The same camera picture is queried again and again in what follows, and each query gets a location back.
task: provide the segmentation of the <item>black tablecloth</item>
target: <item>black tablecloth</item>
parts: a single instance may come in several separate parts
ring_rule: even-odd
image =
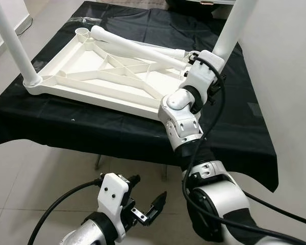
[[[102,27],[128,39],[187,51],[212,50],[222,28],[219,20],[200,22],[194,17],[160,9],[94,2],[84,2],[73,14],[78,16],[100,18]],[[86,23],[69,21],[57,32],[32,61],[37,71],[68,43],[79,27],[91,28]],[[225,110],[201,155],[210,147],[227,170],[247,174],[275,190],[276,154],[239,46],[234,49],[223,74],[227,75]],[[205,105],[200,119],[203,129],[217,107],[218,104]],[[49,94],[32,96],[24,89],[21,75],[0,95],[0,144],[14,139],[177,165],[160,122]]]

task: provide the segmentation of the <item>white pole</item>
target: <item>white pole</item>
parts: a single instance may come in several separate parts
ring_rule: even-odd
[[[26,86],[35,86],[42,78],[35,72],[25,50],[0,5],[0,35],[14,58]]]
[[[111,32],[104,30],[102,27],[99,26],[92,27],[91,37],[96,40],[103,40],[109,43],[113,43],[129,51],[133,51],[136,53],[140,52],[141,54],[146,55],[148,59],[160,62],[165,65],[170,65],[177,70],[184,70],[187,65],[185,62],[177,60],[173,57],[166,56],[153,49],[145,48],[142,45],[139,45],[138,43],[119,37]]]
[[[231,10],[220,37],[212,51],[213,54],[224,59],[224,63],[228,61],[232,51],[234,50],[241,32],[245,28],[257,1],[258,0],[236,0],[236,3]]]

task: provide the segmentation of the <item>white plastic tray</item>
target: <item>white plastic tray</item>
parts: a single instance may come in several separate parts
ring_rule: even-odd
[[[88,29],[75,32],[75,37],[39,72],[43,82],[26,87],[28,92],[54,94],[158,120],[161,98],[178,89],[184,71],[90,38]],[[140,44],[162,52],[178,51],[179,60],[188,60],[184,51]]]

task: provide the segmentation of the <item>black cable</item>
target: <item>black cable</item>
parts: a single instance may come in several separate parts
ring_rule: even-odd
[[[88,186],[92,186],[92,185],[99,185],[102,183],[101,178],[96,179],[94,181],[90,181],[87,182],[85,184],[79,185],[77,187],[75,187],[74,189],[68,191],[67,193],[63,194],[61,197],[59,197],[44,213],[44,215],[41,217],[41,219],[39,220],[39,222],[37,223],[36,227],[34,228],[31,237],[29,239],[29,242],[27,243],[28,245],[33,245],[35,238],[37,236],[37,233],[39,232],[39,230],[41,229],[44,221],[46,220],[46,218],[49,216],[49,214],[63,201],[65,200],[67,197],[69,197],[70,195],[74,194],[75,192],[84,189]]]
[[[220,73],[216,70],[216,68],[210,64],[208,61],[200,58],[200,57],[196,57],[194,56],[193,57],[194,60],[197,60],[197,61],[200,61],[201,64],[205,64],[210,70],[212,70],[212,72],[215,74],[215,76],[217,77],[218,79],[218,82],[219,82],[219,86],[221,88],[221,105],[219,107],[219,111],[218,113],[216,114],[215,118],[212,120],[211,124],[209,125],[209,127],[206,129],[206,131],[203,133],[202,137],[199,139],[197,145],[196,145],[196,148],[194,150],[194,154],[190,160],[190,163],[189,163],[189,166],[187,168],[187,171],[186,171],[186,174],[185,174],[185,177],[184,177],[184,180],[183,180],[183,185],[182,185],[182,191],[183,191],[183,195],[185,197],[185,199],[187,200],[187,202],[193,206],[198,212],[208,216],[209,218],[215,220],[215,221],[218,221],[222,224],[225,224],[225,225],[228,225],[228,226],[232,226],[232,227],[235,227],[235,228],[238,228],[238,229],[242,229],[242,230],[246,230],[246,231],[250,231],[250,232],[255,232],[255,233],[259,233],[259,234],[263,234],[263,235],[266,235],[266,236],[272,236],[272,237],[275,237],[275,238],[279,238],[279,239],[282,239],[282,240],[285,240],[285,241],[289,241],[289,242],[293,242],[294,244],[297,244],[297,245],[306,245],[306,242],[305,241],[302,241],[298,238],[295,238],[295,237],[292,237],[292,236],[289,236],[289,235],[286,235],[286,234],[282,234],[282,233],[279,233],[279,232],[275,232],[275,231],[271,231],[271,230],[267,230],[267,229],[263,229],[263,228],[259,228],[259,227],[253,227],[253,226],[248,226],[248,225],[243,225],[241,223],[238,223],[238,222],[234,222],[234,221],[231,221],[231,220],[227,220],[227,219],[223,219],[223,218],[220,218],[218,216],[215,216],[209,212],[207,212],[205,209],[199,207],[197,204],[195,204],[191,198],[189,197],[189,195],[187,194],[187,190],[186,190],[186,187],[187,187],[187,181],[188,181],[188,177],[189,177],[189,173],[194,165],[194,161],[195,161],[195,158],[196,158],[196,155],[198,153],[198,150],[199,150],[199,147],[200,145],[203,143],[205,137],[210,133],[210,131],[213,129],[213,127],[215,126],[216,122],[218,121],[218,119],[220,118],[221,114],[222,114],[222,111],[223,111],[223,108],[224,108],[224,104],[225,104],[225,87],[224,87],[224,80],[222,78],[222,76],[220,75]]]
[[[243,190],[243,192],[250,199],[252,199],[252,200],[254,200],[254,201],[256,201],[256,202],[258,202],[258,203],[260,203],[260,204],[262,204],[262,205],[264,205],[264,206],[266,206],[268,208],[270,208],[270,209],[273,209],[274,211],[276,211],[276,212],[278,212],[280,214],[283,214],[283,215],[285,215],[285,216],[287,216],[289,218],[295,219],[295,220],[297,220],[299,222],[302,222],[302,223],[306,224],[306,219],[305,218],[299,217],[299,216],[297,216],[297,215],[295,215],[293,213],[289,213],[289,212],[284,211],[284,210],[282,210],[282,209],[280,209],[278,207],[275,207],[272,204],[269,204],[269,203],[267,203],[267,202],[265,202],[265,201],[263,201],[263,200],[261,200],[261,199],[259,199],[257,197],[254,197],[252,194],[249,194],[248,192],[246,192],[244,190]]]
[[[32,20],[31,20],[30,25],[29,25],[25,30],[23,30],[21,33],[17,34],[17,36],[22,35],[25,31],[27,31],[27,30],[32,26],[32,24],[33,24],[33,18],[32,18]]]

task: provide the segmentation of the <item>white vertical post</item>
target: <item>white vertical post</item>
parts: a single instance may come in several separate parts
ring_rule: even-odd
[[[245,28],[257,1],[258,0],[236,0],[236,3],[231,10],[220,37],[212,51],[213,54],[224,59],[224,63],[228,61],[232,51],[234,50],[241,32]]]
[[[35,86],[42,78],[35,72],[25,50],[0,5],[0,35],[14,58],[20,73],[24,77],[25,86]]]

